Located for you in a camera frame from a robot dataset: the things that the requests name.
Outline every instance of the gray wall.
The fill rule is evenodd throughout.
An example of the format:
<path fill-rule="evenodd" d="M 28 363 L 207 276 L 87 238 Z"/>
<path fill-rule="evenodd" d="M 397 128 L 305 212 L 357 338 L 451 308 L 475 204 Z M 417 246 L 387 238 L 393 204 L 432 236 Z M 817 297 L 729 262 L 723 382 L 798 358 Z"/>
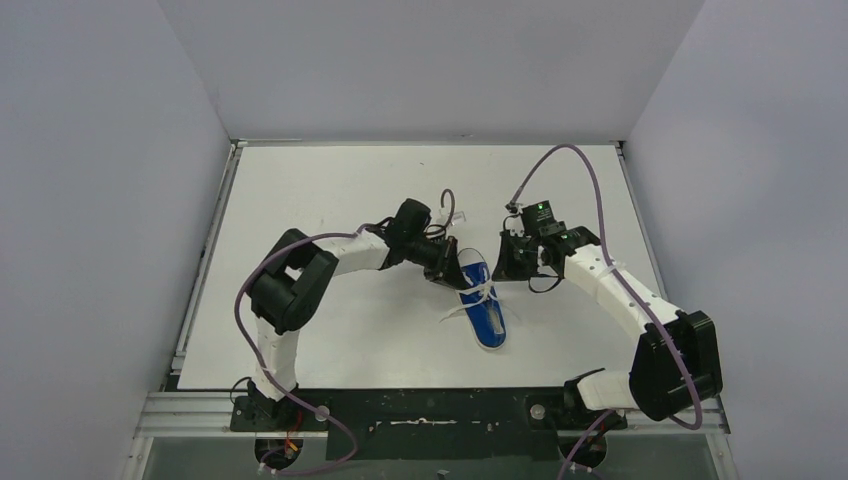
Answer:
<path fill-rule="evenodd" d="M 114 478 L 227 135 L 154 0 L 4 0 L 0 147 L 0 477 Z"/>
<path fill-rule="evenodd" d="M 673 300 L 718 325 L 744 479 L 844 478 L 848 3 L 707 0 L 626 144 Z"/>
<path fill-rule="evenodd" d="M 703 0 L 159 0 L 239 138 L 623 139 Z"/>

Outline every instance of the white table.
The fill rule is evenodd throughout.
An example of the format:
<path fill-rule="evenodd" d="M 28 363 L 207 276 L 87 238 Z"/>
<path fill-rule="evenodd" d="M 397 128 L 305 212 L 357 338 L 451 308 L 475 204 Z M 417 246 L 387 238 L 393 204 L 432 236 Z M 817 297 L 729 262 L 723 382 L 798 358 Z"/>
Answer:
<path fill-rule="evenodd" d="M 182 389 L 229 389 L 253 373 L 254 358 L 232 318 L 235 294 L 280 235 L 349 232 L 395 213 L 407 197 L 431 206 L 456 193 L 467 222 L 460 247 L 480 250 L 491 268 L 512 196 L 548 146 L 255 146 L 238 165 L 214 256 L 190 330 Z M 584 147 L 598 174 L 613 256 L 657 289 L 616 150 Z M 569 227 L 598 231 L 592 186 L 577 156 L 562 150 L 530 181 L 524 203 L 548 199 Z M 507 340 L 494 352 L 475 342 L 464 316 L 439 322 L 456 294 L 427 282 L 421 267 L 338 277 L 303 328 L 297 373 L 303 388 L 459 388 L 562 385 L 606 367 L 629 370 L 633 346 L 615 321 L 563 283 L 534 295 L 501 283 Z M 242 315 L 255 334 L 249 299 Z"/>

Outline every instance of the bolt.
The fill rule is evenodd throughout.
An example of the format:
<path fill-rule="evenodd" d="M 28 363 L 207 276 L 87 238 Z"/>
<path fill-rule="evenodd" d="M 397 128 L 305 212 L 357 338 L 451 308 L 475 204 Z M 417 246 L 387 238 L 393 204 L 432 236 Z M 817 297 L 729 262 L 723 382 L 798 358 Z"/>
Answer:
<path fill-rule="evenodd" d="M 319 422 L 326 422 L 327 421 L 326 416 L 330 414 L 330 409 L 327 408 L 325 405 L 321 405 L 321 406 L 318 407 L 318 411 L 323 413 L 323 415 L 316 413 L 315 414 L 315 420 L 317 420 Z"/>
<path fill-rule="evenodd" d="M 545 407 L 538 403 L 530 407 L 530 418 L 533 420 L 543 420 L 545 418 Z"/>

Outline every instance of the purple cable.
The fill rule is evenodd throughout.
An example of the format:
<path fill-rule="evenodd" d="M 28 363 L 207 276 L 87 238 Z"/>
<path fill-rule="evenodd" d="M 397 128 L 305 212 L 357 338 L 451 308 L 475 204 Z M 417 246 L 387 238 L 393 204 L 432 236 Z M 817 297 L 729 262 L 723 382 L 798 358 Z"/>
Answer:
<path fill-rule="evenodd" d="M 601 201 L 601 187 L 598 183 L 598 177 L 595 175 L 595 169 L 592 167 L 592 163 L 589 162 L 589 159 L 586 157 L 586 154 L 583 153 L 580 148 L 576 145 L 571 145 L 569 143 L 563 143 L 557 145 L 546 153 L 542 158 L 533 165 L 533 168 L 530 170 L 530 173 L 527 174 L 527 177 L 524 178 L 524 181 L 521 182 L 521 186 L 518 187 L 518 190 L 515 191 L 515 195 L 512 196 L 512 200 L 510 203 L 515 203 L 518 200 L 519 195 L 524 190 L 524 187 L 527 185 L 527 182 L 530 181 L 530 177 L 536 173 L 536 170 L 542 165 L 542 162 L 548 159 L 554 152 L 557 150 L 569 148 L 573 150 L 579 157 L 580 160 L 583 160 L 583 164 L 586 166 L 586 170 L 589 171 L 589 177 L 592 179 L 592 186 L 595 189 L 595 203 L 598 207 L 598 228 L 600 230 L 600 239 L 601 239 L 601 252 L 603 253 L 604 262 L 607 266 L 612 265 L 612 258 L 609 255 L 609 249 L 607 248 L 607 234 L 606 227 L 604 225 L 604 207 Z M 674 346 L 674 341 L 671 339 L 671 335 L 668 334 L 668 330 L 665 329 L 660 319 L 657 317 L 657 314 L 651 310 L 651 307 L 644 301 L 642 298 L 636 293 L 636 290 L 627 282 L 621 272 L 618 269 L 613 268 L 612 274 L 618 280 L 618 283 L 624 287 L 624 290 L 630 295 L 630 297 L 639 304 L 639 307 L 648 315 L 648 318 L 651 319 L 651 323 L 657 327 L 657 331 L 659 331 L 660 336 L 663 341 L 665 341 L 666 347 L 668 347 L 669 353 L 671 353 L 671 357 L 674 359 L 674 363 L 677 364 L 677 368 L 680 370 L 680 374 L 683 376 L 683 382 L 686 384 L 686 389 L 689 391 L 689 396 L 692 397 L 692 406 L 695 407 L 695 422 L 689 424 L 680 420 L 676 416 L 672 415 L 671 419 L 680 425 L 683 428 L 689 430 L 697 430 L 701 428 L 701 424 L 703 423 L 703 412 L 701 410 L 701 400 L 698 398 L 698 390 L 695 388 L 695 382 L 692 381 L 692 375 L 689 373 L 689 370 L 686 369 L 686 364 L 683 363 L 683 358 L 680 357 L 680 352 L 677 350 L 677 347 Z"/>
<path fill-rule="evenodd" d="M 321 412 L 320 410 L 318 410 L 316 407 L 313 407 L 312 405 L 301 400 L 298 396 L 296 396 L 296 395 L 292 394 L 290 391 L 286 390 L 282 385 L 280 385 L 280 382 L 278 382 L 276 379 L 274 379 L 274 377 L 270 373 L 268 373 L 268 365 L 265 363 L 265 359 L 262 357 L 262 353 L 259 351 L 259 347 L 256 346 L 256 343 L 253 341 L 252 338 L 250 338 L 250 334 L 247 333 L 247 329 L 244 327 L 244 322 L 241 319 L 241 313 L 239 312 L 239 309 L 241 307 L 241 300 L 242 300 L 242 298 L 244 298 L 244 295 L 247 293 L 247 290 L 250 289 L 251 285 L 253 285 L 253 282 L 255 282 L 256 279 L 259 278 L 259 276 L 262 274 L 262 270 L 264 270 L 265 267 L 267 267 L 269 264 L 271 264 L 276 259 L 285 255 L 286 253 L 294 250 L 297 247 L 315 242 L 317 240 L 322 240 L 322 239 L 325 239 L 325 238 L 355 238 L 358 233 L 362 232 L 363 230 L 365 230 L 366 228 L 368 228 L 371 225 L 372 224 L 370 224 L 370 223 L 365 223 L 365 224 L 361 225 L 356 230 L 356 233 L 322 233 L 320 235 L 315 235 L 315 236 L 312 236 L 312 237 L 309 237 L 309 238 L 304 238 L 303 240 L 298 240 L 297 242 L 294 242 L 291 245 L 286 245 L 282 249 L 274 252 L 272 255 L 269 255 L 268 258 L 263 260 L 262 263 L 260 263 L 259 266 L 256 267 L 256 269 L 254 269 L 253 272 L 251 272 L 250 276 L 247 277 L 247 280 L 244 281 L 244 284 L 239 289 L 238 294 L 236 294 L 236 303 L 235 303 L 235 307 L 234 307 L 234 311 L 233 311 L 233 313 L 235 314 L 235 318 L 236 318 L 236 326 L 238 327 L 238 329 L 241 332 L 242 336 L 244 337 L 245 341 L 247 341 L 247 344 L 248 344 L 248 346 L 250 346 L 250 349 L 253 351 L 253 355 L 256 356 L 256 362 L 259 363 L 259 367 L 262 369 L 262 373 L 265 375 L 265 378 L 267 378 L 268 381 L 271 382 L 271 385 L 273 385 L 274 388 L 279 390 L 283 395 L 285 395 L 286 397 L 291 399 L 291 401 L 293 401 L 297 405 L 301 406 L 302 408 L 305 408 L 306 410 L 309 410 L 312 413 L 326 417 L 327 420 L 330 421 L 330 423 L 339 427 L 339 430 L 341 430 L 342 432 L 344 432 L 345 435 L 350 437 L 351 442 L 353 442 L 353 448 L 350 450 L 350 452 L 347 455 L 343 456 L 342 458 L 339 458 L 338 460 L 334 461 L 333 463 L 328 463 L 326 465 L 321 465 L 319 467 L 309 468 L 309 469 L 306 469 L 306 470 L 300 470 L 300 471 L 297 471 L 297 472 L 278 471 L 277 472 L 278 475 L 281 475 L 281 476 L 284 476 L 284 477 L 294 477 L 294 476 L 299 476 L 299 475 L 313 475 L 313 474 L 316 474 L 316 473 L 321 473 L 321 472 L 325 472 L 327 470 L 331 470 L 333 468 L 338 467 L 342 463 L 350 460 L 354 455 L 356 455 L 356 452 L 359 450 L 359 444 L 356 442 L 356 436 L 354 436 L 353 432 L 351 432 L 350 429 L 347 428 L 347 426 L 345 424 L 343 424 L 342 422 L 337 420 L 332 415 L 325 414 L 324 412 Z M 266 453 L 262 457 L 262 460 L 267 459 L 267 457 L 269 457 L 270 454 L 272 454 L 272 453 L 274 453 L 274 452 Z"/>
<path fill-rule="evenodd" d="M 596 418 L 595 421 L 592 422 L 592 425 L 589 425 L 589 428 L 587 428 L 586 431 L 583 432 L 583 435 L 580 435 L 580 439 L 577 440 L 577 443 L 575 443 L 573 447 L 571 447 L 571 451 L 568 452 L 568 456 L 566 456 L 565 461 L 562 462 L 562 467 L 559 468 L 559 473 L 557 474 L 557 480 L 560 480 L 562 476 L 565 475 L 565 471 L 568 470 L 568 466 L 571 464 L 571 459 L 574 458 L 574 454 L 577 453 L 577 449 L 580 448 L 580 445 L 583 445 L 583 442 L 585 442 L 586 439 L 589 437 L 589 433 L 598 428 L 598 425 L 600 425 L 601 422 L 603 422 L 604 419 L 610 416 L 610 414 L 614 411 L 615 410 L 607 410 L 602 413 L 600 417 Z"/>

